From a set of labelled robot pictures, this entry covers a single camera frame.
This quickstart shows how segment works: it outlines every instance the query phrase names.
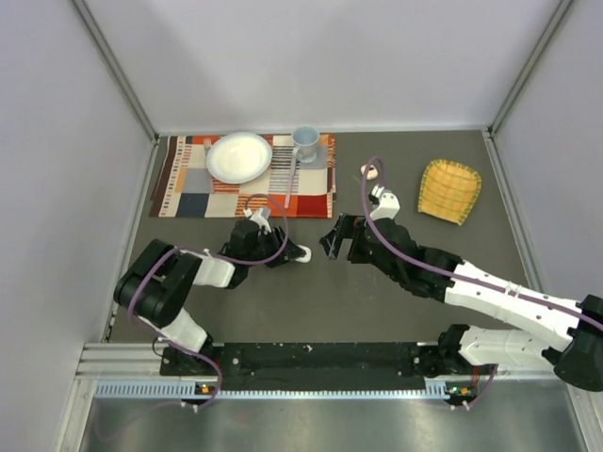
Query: gray table surface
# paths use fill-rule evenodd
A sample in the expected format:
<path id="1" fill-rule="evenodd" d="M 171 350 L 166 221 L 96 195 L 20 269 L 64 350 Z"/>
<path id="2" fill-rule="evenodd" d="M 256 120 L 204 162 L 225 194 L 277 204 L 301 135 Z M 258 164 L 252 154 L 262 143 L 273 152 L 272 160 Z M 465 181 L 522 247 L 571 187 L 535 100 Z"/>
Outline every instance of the gray table surface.
<path id="1" fill-rule="evenodd" d="M 501 278 L 526 284 L 513 234 L 480 131 L 336 134 L 337 201 L 331 219 L 292 219 L 292 239 L 312 249 L 309 264 L 256 267 L 236 290 L 193 287 L 185 304 L 218 342 L 434 341 L 452 323 L 508 328 L 485 315 L 406 293 L 372 266 L 351 265 L 347 247 L 329 261 L 318 240 L 339 213 L 361 214 L 360 167 L 380 155 L 387 187 L 399 197 L 397 223 L 417 243 L 461 255 Z M 161 141 L 155 180 L 166 153 Z M 430 161 L 467 164 L 483 180 L 480 197 L 463 226 L 419 214 L 421 175 Z M 173 245 L 218 250 L 234 218 L 149 218 L 148 200 L 133 249 L 135 259 L 154 238 Z M 113 342 L 147 342 L 151 336 L 127 323 L 120 310 Z"/>

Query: white plate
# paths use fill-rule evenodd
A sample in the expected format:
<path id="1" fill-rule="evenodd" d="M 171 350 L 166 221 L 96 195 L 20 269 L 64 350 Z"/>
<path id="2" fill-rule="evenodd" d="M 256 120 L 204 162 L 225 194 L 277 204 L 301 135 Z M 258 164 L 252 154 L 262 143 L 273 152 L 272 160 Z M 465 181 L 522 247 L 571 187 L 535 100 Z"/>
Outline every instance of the white plate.
<path id="1" fill-rule="evenodd" d="M 256 134 L 239 132 L 216 141 L 207 153 L 209 173 L 225 184 L 243 184 L 269 166 L 272 148 Z"/>

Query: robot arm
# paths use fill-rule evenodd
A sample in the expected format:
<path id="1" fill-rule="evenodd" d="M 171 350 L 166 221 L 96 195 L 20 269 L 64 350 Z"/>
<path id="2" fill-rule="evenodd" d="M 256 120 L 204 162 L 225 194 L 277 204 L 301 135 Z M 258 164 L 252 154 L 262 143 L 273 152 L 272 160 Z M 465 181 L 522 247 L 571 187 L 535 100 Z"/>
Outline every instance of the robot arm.
<path id="1" fill-rule="evenodd" d="M 270 227 L 269 214 L 267 207 L 255 212 L 246 210 L 247 218 L 236 223 L 230 240 L 224 244 L 220 255 L 248 262 L 273 256 L 283 245 L 285 234 L 281 228 Z M 143 278 L 173 248 L 173 245 L 166 242 L 153 240 L 118 281 L 113 293 L 115 301 L 127 309 Z M 311 251 L 308 248 L 287 239 L 285 250 L 266 265 L 274 267 L 290 261 L 307 263 L 310 258 Z M 213 285 L 234 289 L 247 278 L 248 272 L 249 266 L 214 257 L 208 250 L 179 250 L 144 287 L 134 313 L 175 344 L 193 351 L 207 350 L 212 346 L 213 339 L 183 309 L 191 286 Z"/>
<path id="2" fill-rule="evenodd" d="M 382 244 L 364 217 L 342 214 L 334 228 L 320 239 L 330 259 L 337 258 L 343 239 L 351 239 L 348 260 L 353 264 L 374 265 L 415 296 L 479 311 L 520 329 L 489 331 L 453 325 L 438 341 L 445 368 L 453 371 L 467 364 L 494 363 L 552 368 L 558 377 L 572 385 L 588 391 L 603 391 L 601 332 L 574 316 L 519 299 L 518 294 L 543 299 L 596 320 L 603 318 L 603 299 L 588 296 L 578 302 L 540 294 L 480 270 L 455 254 L 418 246 L 406 228 L 394 221 L 399 202 L 391 191 L 375 186 L 369 198 L 376 206 L 371 219 L 381 234 L 404 254 L 453 276 L 505 288 L 505 292 L 500 293 L 405 262 Z"/>

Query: white enclosure wall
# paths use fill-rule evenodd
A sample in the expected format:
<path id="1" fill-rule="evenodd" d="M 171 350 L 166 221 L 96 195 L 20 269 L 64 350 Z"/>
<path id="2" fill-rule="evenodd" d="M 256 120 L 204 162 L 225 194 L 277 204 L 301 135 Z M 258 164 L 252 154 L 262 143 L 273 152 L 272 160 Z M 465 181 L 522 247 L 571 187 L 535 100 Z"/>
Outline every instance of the white enclosure wall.
<path id="1" fill-rule="evenodd" d="M 66 0 L 0 13 L 0 449 L 49 450 L 100 339 L 149 139 Z"/>
<path id="2" fill-rule="evenodd" d="M 499 134 L 556 294 L 603 293 L 603 2 L 578 0 Z"/>
<path id="3" fill-rule="evenodd" d="M 89 0 L 161 133 L 492 122 L 559 0 Z"/>

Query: yellow woven basket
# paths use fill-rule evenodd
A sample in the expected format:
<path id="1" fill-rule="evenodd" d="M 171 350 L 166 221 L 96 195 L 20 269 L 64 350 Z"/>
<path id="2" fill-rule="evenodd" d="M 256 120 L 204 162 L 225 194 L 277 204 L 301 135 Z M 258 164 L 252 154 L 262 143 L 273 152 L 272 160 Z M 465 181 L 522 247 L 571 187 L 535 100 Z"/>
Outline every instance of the yellow woven basket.
<path id="1" fill-rule="evenodd" d="M 418 211 L 461 225 L 480 190 L 481 176 L 474 169 L 449 160 L 433 160 L 423 173 Z"/>

